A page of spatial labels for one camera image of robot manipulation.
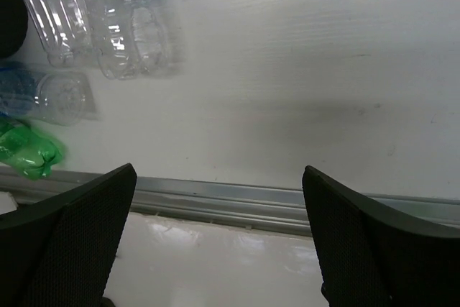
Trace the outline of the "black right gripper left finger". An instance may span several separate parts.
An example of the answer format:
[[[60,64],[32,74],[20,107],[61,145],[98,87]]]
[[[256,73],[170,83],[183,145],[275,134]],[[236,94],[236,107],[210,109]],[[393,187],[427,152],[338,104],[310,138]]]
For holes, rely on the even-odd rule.
[[[123,165],[1,215],[2,306],[112,306],[104,291],[137,174]]]

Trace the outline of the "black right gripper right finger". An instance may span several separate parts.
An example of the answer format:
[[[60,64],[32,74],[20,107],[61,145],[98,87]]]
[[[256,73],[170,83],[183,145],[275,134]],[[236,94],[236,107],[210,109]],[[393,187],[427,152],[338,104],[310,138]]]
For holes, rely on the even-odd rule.
[[[302,187],[328,305],[459,305],[457,228],[386,206],[311,166]]]

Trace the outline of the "green plastic bottle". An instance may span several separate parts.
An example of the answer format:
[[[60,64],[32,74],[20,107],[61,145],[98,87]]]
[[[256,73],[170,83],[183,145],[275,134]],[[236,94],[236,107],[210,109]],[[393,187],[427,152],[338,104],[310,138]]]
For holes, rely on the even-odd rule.
[[[54,137],[17,119],[1,117],[1,164],[20,175],[39,180],[65,158],[65,146]]]

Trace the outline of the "blue tinted bottle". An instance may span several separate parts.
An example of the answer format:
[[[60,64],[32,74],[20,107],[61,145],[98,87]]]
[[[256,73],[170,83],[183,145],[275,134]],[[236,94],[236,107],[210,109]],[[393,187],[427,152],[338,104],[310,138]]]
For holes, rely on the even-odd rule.
[[[1,64],[1,115],[71,126],[97,119],[85,73],[38,64]]]

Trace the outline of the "blue label clear bottle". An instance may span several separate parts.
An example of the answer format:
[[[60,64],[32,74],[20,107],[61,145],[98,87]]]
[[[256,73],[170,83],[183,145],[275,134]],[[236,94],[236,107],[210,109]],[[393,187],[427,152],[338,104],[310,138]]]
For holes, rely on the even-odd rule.
[[[161,0],[84,0],[93,51],[112,80],[163,77],[173,43]]]

